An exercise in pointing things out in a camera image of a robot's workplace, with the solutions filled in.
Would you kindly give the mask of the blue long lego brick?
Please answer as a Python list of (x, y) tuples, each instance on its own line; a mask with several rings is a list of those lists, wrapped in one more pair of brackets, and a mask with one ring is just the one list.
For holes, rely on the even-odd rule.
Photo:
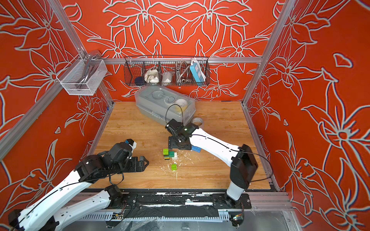
[(192, 146), (191, 150), (194, 151), (194, 152), (200, 153), (202, 149), (199, 148), (199, 147), (196, 147), (196, 146)]

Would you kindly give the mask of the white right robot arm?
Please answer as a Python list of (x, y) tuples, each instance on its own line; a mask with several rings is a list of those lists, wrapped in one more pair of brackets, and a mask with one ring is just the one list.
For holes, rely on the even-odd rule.
[(220, 140), (198, 126), (165, 126), (178, 149), (186, 145), (198, 147), (223, 161), (230, 167), (230, 184), (225, 193), (225, 201), (237, 204), (241, 195), (252, 183), (258, 169), (254, 153), (247, 145), (237, 146)]

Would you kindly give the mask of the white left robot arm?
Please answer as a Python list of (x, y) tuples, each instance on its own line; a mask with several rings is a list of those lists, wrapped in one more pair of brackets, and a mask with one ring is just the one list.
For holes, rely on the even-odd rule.
[(88, 156), (40, 200), (25, 209), (9, 213), (9, 225), (17, 231), (58, 231), (90, 213), (113, 205), (120, 206), (124, 197), (118, 186), (113, 184), (71, 206), (67, 203), (100, 179), (115, 174), (143, 172), (148, 165), (145, 157), (104, 161), (99, 155)]

